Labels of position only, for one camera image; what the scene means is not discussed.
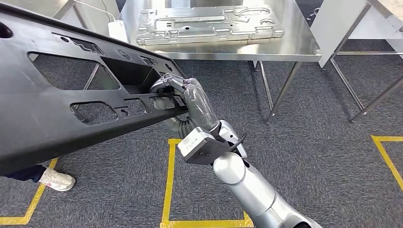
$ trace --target robotic hand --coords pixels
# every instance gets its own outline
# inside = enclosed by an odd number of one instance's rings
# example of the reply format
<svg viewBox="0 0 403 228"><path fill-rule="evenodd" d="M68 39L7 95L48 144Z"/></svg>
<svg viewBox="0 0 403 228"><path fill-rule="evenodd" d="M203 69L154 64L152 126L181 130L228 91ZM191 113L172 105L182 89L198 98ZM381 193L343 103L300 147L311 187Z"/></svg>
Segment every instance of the robotic hand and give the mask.
<svg viewBox="0 0 403 228"><path fill-rule="evenodd" d="M165 121L183 140L178 144L186 163L211 164L216 176L227 184L232 194L257 228L321 228L314 220L292 208L267 182L261 173L244 159L242 145L231 125L218 120L199 82L166 74L151 92L173 87L189 109L186 121L177 117ZM154 101L156 108L165 106Z"/></svg>

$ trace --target aluminum part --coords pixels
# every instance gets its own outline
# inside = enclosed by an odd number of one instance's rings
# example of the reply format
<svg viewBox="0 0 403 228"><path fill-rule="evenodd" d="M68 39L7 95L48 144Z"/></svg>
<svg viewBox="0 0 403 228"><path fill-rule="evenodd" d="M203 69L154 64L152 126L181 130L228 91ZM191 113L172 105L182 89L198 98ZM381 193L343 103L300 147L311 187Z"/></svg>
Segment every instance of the aluminum part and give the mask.
<svg viewBox="0 0 403 228"><path fill-rule="evenodd" d="M139 45L279 38L284 29L269 5L144 9Z"/></svg>

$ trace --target white power adapter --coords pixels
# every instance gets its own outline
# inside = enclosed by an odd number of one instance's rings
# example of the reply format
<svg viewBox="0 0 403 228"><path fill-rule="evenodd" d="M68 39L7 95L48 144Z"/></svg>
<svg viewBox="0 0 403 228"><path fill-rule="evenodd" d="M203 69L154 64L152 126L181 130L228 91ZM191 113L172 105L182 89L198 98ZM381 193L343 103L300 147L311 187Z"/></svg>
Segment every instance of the white power adapter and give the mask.
<svg viewBox="0 0 403 228"><path fill-rule="evenodd" d="M122 20L108 23L109 36L128 43L125 24Z"/></svg>

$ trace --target hole in panel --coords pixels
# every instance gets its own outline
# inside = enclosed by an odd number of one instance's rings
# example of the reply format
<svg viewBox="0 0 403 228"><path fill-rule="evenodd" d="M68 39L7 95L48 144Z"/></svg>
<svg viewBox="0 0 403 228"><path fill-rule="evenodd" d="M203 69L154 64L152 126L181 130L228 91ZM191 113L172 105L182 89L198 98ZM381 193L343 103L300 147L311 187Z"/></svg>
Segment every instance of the hole in panel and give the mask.
<svg viewBox="0 0 403 228"><path fill-rule="evenodd" d="M147 58L147 57L144 57L144 56L140 56L140 58L148 65L153 65L153 66L157 65L157 61L155 61L152 58Z"/></svg>
<svg viewBox="0 0 403 228"><path fill-rule="evenodd" d="M115 77L131 94L148 93L161 76L152 66L101 57Z"/></svg>
<svg viewBox="0 0 403 228"><path fill-rule="evenodd" d="M62 39L62 41L66 42L66 43L69 42L69 40L66 37L60 37L60 38Z"/></svg>
<svg viewBox="0 0 403 228"><path fill-rule="evenodd" d="M165 66L166 68L168 68L168 70L173 71L172 68L167 63L165 63Z"/></svg>
<svg viewBox="0 0 403 228"><path fill-rule="evenodd" d="M129 116L129 112L125 109L121 109L120 112L124 115L124 116Z"/></svg>
<svg viewBox="0 0 403 228"><path fill-rule="evenodd" d="M169 97L150 97L150 102L154 105L157 110L166 110L170 108L175 108L175 103Z"/></svg>
<svg viewBox="0 0 403 228"><path fill-rule="evenodd" d="M70 41L68 39L70 39L73 44L79 46L83 51L88 51L88 52L92 52L92 53L105 55L105 53L101 50L101 48L99 48L98 45L96 45L94 43L76 39L76 38L72 38L72 37L62 36L62 35L59 35L56 33L53 33L53 35L55 37L60 37L60 39L62 39L62 41L66 42L66 43L69 43Z"/></svg>
<svg viewBox="0 0 403 228"><path fill-rule="evenodd" d="M133 115L138 116L145 113L149 113L150 111L145 107L143 102L139 99L126 100L127 110Z"/></svg>
<svg viewBox="0 0 403 228"><path fill-rule="evenodd" d="M103 124L117 119L115 111L102 102L71 104L70 110L79 121L88 125Z"/></svg>
<svg viewBox="0 0 403 228"><path fill-rule="evenodd" d="M119 84L101 64L82 59L29 53L35 67L62 90L119 89Z"/></svg>
<svg viewBox="0 0 403 228"><path fill-rule="evenodd" d="M0 22L0 38L11 38L12 35L11 29Z"/></svg>
<svg viewBox="0 0 403 228"><path fill-rule="evenodd" d="M181 98L181 96L179 96L179 95L174 95L173 97L175 98L176 102L178 102L178 104L179 104L180 107L186 106L186 105L185 105L185 102L183 101L183 99Z"/></svg>

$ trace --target black cable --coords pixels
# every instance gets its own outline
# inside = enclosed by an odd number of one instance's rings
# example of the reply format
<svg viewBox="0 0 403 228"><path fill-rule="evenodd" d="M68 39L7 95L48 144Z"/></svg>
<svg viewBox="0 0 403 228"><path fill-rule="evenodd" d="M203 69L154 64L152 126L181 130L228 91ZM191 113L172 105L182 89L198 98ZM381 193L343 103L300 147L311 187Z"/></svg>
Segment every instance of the black cable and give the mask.
<svg viewBox="0 0 403 228"><path fill-rule="evenodd" d="M105 6L105 11L108 11L108 9L106 8L106 5L104 3L104 0L101 0L102 4ZM109 22L111 22L111 18L109 17L109 15L107 13L105 13L108 16L108 20Z"/></svg>
<svg viewBox="0 0 403 228"><path fill-rule="evenodd" d="M244 133L243 135L242 135L242 137L238 140L238 142L236 142L235 144L233 144L228 150L227 150L227 152L232 152L233 150L235 150L236 148L237 148L237 146L239 145L239 144L241 144L241 143L243 143L243 141L245 140L245 138L246 138L246 133Z"/></svg>

